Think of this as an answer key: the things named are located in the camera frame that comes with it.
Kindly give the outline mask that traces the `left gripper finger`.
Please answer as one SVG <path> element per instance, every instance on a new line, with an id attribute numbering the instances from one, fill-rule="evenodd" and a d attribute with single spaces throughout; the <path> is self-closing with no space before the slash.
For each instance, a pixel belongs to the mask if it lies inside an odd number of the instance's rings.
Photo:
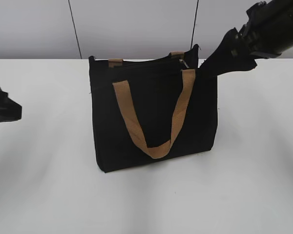
<path id="1" fill-rule="evenodd" d="M 18 121 L 22 117 L 22 106 L 9 98 L 0 88 L 0 123 Z"/>

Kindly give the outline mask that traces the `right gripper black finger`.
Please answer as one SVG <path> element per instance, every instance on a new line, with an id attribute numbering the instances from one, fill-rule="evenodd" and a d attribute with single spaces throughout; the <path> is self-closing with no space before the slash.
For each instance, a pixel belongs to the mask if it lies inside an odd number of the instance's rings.
<path id="1" fill-rule="evenodd" d="M 198 68 L 199 78 L 213 78 L 225 73 L 250 71 L 255 59 L 240 38 L 236 28 L 226 32 L 217 49 Z"/>

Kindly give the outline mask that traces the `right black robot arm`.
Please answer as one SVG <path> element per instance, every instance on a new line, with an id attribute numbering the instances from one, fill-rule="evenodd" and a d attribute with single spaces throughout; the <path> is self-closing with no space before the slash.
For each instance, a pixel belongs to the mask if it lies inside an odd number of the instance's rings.
<path id="1" fill-rule="evenodd" d="M 250 71 L 257 66 L 257 59 L 274 59 L 293 47 L 293 0 L 257 2 L 246 13 L 248 22 L 240 30 L 226 32 L 197 69 L 199 77 Z"/>

